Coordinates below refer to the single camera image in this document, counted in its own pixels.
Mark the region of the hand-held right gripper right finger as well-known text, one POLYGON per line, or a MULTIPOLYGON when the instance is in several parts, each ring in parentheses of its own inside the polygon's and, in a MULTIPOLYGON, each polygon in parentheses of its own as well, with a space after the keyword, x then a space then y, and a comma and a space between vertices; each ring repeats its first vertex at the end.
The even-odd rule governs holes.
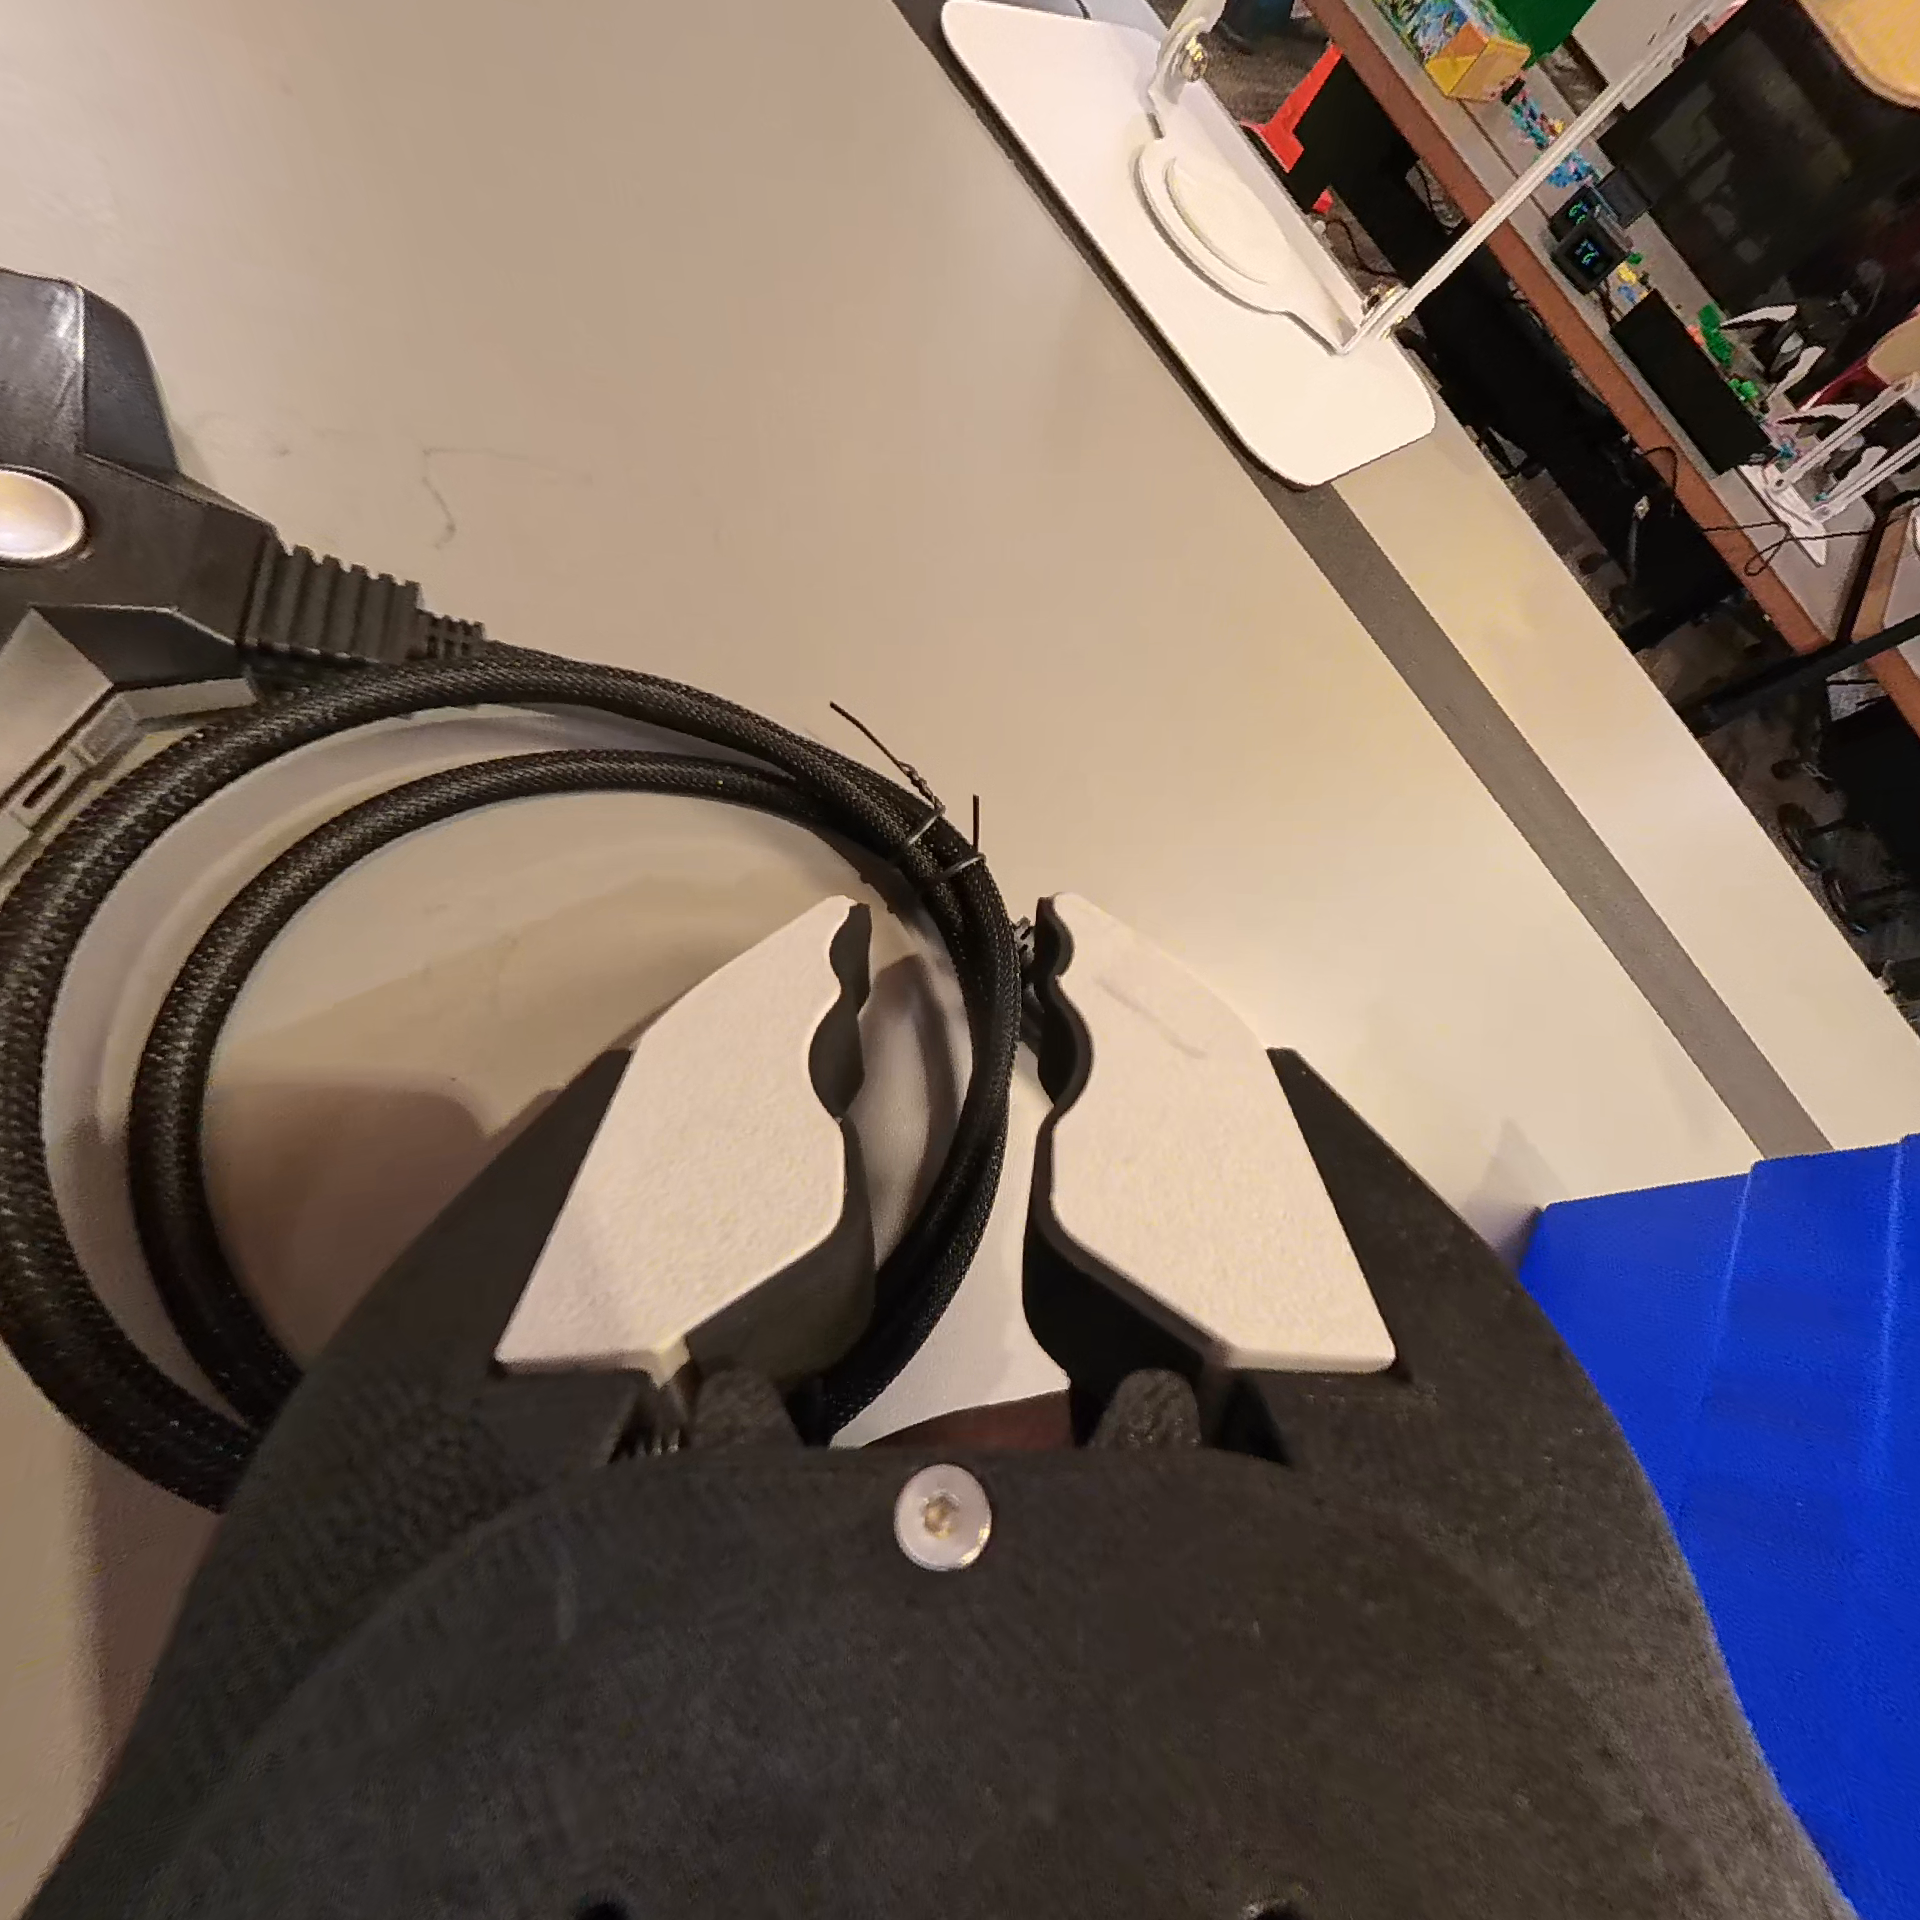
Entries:
POLYGON ((1256 1027, 1081 895, 1041 899, 1031 984, 1043 1352, 1071 1377, 1386 1372, 1396 1338, 1256 1027))

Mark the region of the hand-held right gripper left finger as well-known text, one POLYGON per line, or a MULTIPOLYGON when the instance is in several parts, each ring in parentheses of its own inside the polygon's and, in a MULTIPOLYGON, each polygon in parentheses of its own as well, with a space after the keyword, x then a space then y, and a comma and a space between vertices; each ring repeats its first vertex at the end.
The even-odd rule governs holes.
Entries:
POLYGON ((797 1384, 851 1352, 877 1292, 850 1122, 870 947, 871 909, 830 898, 638 1034, 496 1347, 506 1372, 797 1384))

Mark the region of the blue plastic bin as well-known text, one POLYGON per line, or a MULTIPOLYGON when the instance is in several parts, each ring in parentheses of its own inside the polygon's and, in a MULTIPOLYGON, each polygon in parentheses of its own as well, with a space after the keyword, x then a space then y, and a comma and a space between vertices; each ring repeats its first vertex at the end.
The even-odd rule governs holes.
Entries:
POLYGON ((1521 1279, 1640 1457, 1784 1798, 1918 1914, 1918 1137, 1554 1202, 1521 1279))

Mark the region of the person's right hand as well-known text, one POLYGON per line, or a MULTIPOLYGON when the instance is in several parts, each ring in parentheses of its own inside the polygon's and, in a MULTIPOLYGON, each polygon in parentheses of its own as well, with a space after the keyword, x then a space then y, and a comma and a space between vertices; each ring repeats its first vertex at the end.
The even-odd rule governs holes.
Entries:
POLYGON ((1067 1452, 1076 1417, 1067 1391, 1008 1402, 960 1405, 890 1431, 877 1447, 908 1452, 1067 1452))

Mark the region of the black zip tie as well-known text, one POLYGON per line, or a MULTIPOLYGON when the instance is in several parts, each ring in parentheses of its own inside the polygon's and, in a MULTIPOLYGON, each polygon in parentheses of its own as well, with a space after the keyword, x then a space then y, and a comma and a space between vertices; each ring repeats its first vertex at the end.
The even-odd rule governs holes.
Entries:
POLYGON ((986 854, 981 848, 981 797, 973 801, 968 837, 953 824, 953 809, 941 789, 904 754, 898 754, 858 712, 840 701, 830 701, 830 712, 850 725, 867 745, 871 745, 880 761, 904 781, 904 785, 921 802, 921 818, 904 829, 900 847, 896 852, 896 867, 904 868, 907 858, 921 858, 928 862, 936 884, 956 885, 960 877, 986 872, 986 854))

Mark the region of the black flat device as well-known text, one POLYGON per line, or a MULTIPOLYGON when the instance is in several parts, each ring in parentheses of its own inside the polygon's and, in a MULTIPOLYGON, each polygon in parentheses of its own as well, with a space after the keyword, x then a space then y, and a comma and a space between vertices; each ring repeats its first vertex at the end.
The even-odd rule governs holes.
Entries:
POLYGON ((1714 474, 1774 454, 1758 411, 1666 297, 1646 294, 1626 307, 1608 321, 1608 335, 1714 474))

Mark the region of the background desk with toys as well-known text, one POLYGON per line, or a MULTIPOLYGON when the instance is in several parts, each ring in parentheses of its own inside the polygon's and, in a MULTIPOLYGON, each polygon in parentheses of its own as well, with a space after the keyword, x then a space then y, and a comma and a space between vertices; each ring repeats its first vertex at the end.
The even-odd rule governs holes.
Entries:
MULTIPOLYGON (((1314 21, 1341 47, 1358 82, 1391 119, 1400 141, 1420 158, 1431 184, 1476 221, 1517 174, 1508 151, 1527 141, 1507 137, 1497 108, 1471 108, 1440 97, 1396 38, 1374 2, 1311 2, 1314 21)), ((1797 654, 1838 641, 1847 594, 1860 585, 1858 637, 1918 615, 1918 519, 1884 538, 1830 534, 1826 559, 1814 559, 1767 515, 1760 495, 1740 478, 1718 478, 1697 445, 1671 419, 1644 374, 1616 347, 1600 304, 1573 288, 1550 261, 1550 214, 1527 202, 1477 251, 1494 261, 1516 294, 1621 422, 1654 474, 1654 491, 1687 518, 1718 551, 1718 565, 1754 602, 1764 619, 1797 654)))

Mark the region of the orange traffic cone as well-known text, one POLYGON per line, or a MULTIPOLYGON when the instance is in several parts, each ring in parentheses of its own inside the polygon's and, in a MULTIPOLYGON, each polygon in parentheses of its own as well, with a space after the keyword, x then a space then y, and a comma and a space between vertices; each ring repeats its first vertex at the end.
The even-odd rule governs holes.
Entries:
POLYGON ((1263 154, 1281 168, 1281 177, 1290 184, 1290 191, 1310 184, 1303 168, 1303 119, 1317 102, 1326 82, 1343 67, 1343 51, 1330 42, 1320 58, 1310 67, 1306 77, 1291 88, 1281 108, 1267 119, 1253 124, 1250 132, 1263 154))

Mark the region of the colourful toy brick box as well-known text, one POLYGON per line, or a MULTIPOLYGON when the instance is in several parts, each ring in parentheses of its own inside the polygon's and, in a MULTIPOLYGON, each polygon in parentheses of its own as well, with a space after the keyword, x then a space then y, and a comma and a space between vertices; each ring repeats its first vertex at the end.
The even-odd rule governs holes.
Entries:
POLYGON ((1533 64, 1533 47, 1497 2, 1377 2, 1377 8, 1443 97, 1488 102, 1533 64))

